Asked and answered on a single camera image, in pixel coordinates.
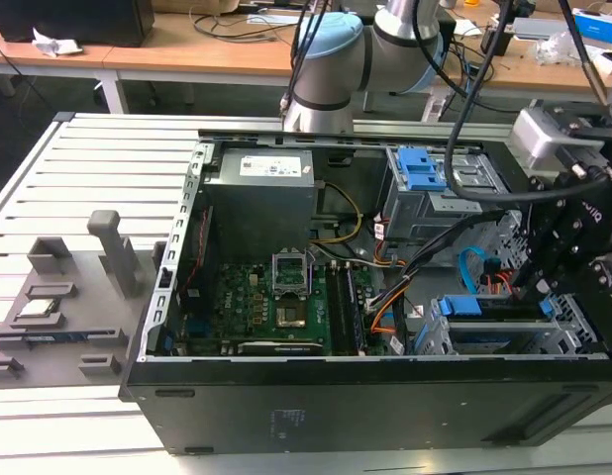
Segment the motherboard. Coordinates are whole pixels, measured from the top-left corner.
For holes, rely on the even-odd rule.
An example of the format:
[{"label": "motherboard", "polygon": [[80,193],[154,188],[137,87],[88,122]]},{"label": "motherboard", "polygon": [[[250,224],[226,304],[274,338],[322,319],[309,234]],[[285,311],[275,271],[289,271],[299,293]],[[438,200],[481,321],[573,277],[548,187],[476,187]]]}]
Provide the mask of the motherboard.
[{"label": "motherboard", "polygon": [[221,264],[211,312],[185,314],[179,347],[198,356],[380,354],[382,343],[365,337],[370,269],[311,261],[304,279],[302,255]]}]

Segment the slotted aluminum surface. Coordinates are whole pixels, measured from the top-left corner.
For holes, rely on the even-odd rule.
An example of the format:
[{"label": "slotted aluminum surface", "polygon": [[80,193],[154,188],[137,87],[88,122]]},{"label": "slotted aluminum surface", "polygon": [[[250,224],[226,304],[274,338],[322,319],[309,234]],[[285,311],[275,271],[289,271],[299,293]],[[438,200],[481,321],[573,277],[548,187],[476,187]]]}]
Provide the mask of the slotted aluminum surface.
[{"label": "slotted aluminum surface", "polygon": [[[279,124],[83,114],[53,123],[0,195],[0,322],[31,269],[25,255],[35,236],[61,234],[71,250],[96,250],[85,223],[92,210],[110,208],[135,248],[166,237],[201,128],[275,131]],[[445,138],[451,125],[357,121],[356,131]],[[503,141],[508,133],[506,126],[473,126],[463,135]],[[117,392],[0,391],[0,474],[612,473],[612,406],[537,448],[431,450],[430,443],[396,452],[170,457],[139,408],[119,402]]]}]

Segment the desk leg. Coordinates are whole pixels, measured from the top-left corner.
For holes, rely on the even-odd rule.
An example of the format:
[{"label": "desk leg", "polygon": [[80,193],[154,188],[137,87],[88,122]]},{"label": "desk leg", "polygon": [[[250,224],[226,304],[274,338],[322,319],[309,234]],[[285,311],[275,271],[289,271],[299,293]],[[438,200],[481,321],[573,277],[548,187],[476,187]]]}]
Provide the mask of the desk leg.
[{"label": "desk leg", "polygon": [[363,111],[374,112],[374,93],[365,91],[363,95]]},{"label": "desk leg", "polygon": [[104,88],[108,111],[111,114],[128,114],[128,103],[126,102],[126,94],[124,94],[124,86],[117,75],[117,71],[103,70],[99,71],[96,76]]},{"label": "desk leg", "polygon": [[425,111],[423,112],[422,122],[439,122],[441,119],[441,111],[445,107],[445,103],[450,95],[450,89],[447,87],[432,87]]},{"label": "desk leg", "polygon": [[11,75],[0,74],[0,92],[5,97],[13,97],[16,95],[16,90],[11,83]]}]

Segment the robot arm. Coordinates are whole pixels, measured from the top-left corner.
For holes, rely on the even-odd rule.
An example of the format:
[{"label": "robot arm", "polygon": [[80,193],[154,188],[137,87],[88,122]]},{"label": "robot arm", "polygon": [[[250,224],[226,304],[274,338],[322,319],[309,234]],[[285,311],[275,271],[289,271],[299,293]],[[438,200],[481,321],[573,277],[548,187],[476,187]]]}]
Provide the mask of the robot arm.
[{"label": "robot arm", "polygon": [[602,181],[581,196],[523,208],[519,233],[528,260],[512,281],[520,299],[550,289],[612,293],[612,91],[608,103],[525,109],[513,127],[530,168],[561,171],[555,181],[531,177],[530,191]]},{"label": "robot arm", "polygon": [[[419,0],[421,41],[435,60],[443,53],[437,8],[437,0]],[[301,32],[300,45],[307,35],[312,32]],[[354,15],[327,13],[290,91],[284,129],[351,133],[353,92],[411,92],[427,87],[433,77],[412,31],[409,0],[390,0],[377,12],[373,27],[364,27]]]}]

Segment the power supply label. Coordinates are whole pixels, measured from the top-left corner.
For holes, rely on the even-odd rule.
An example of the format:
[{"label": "power supply label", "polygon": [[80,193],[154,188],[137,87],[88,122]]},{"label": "power supply label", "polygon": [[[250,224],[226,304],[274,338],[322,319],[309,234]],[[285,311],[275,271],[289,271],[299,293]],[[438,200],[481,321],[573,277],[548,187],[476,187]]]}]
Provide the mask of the power supply label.
[{"label": "power supply label", "polygon": [[241,176],[302,176],[302,166],[299,156],[264,156],[247,155],[240,162]]},{"label": "power supply label", "polygon": [[306,411],[303,409],[276,409],[270,413],[270,438],[287,440],[303,427]]}]

